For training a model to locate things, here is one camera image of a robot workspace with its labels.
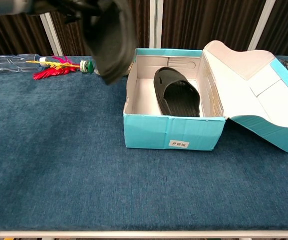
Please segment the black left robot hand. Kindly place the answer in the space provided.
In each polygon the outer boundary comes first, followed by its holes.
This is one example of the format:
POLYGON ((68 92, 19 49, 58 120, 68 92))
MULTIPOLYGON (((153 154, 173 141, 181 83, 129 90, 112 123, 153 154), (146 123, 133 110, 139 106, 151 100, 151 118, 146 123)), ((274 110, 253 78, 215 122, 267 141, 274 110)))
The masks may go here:
POLYGON ((30 14, 45 14, 58 11, 64 15, 64 23, 69 24, 80 19, 100 16, 101 10, 96 0, 34 0, 30 14))

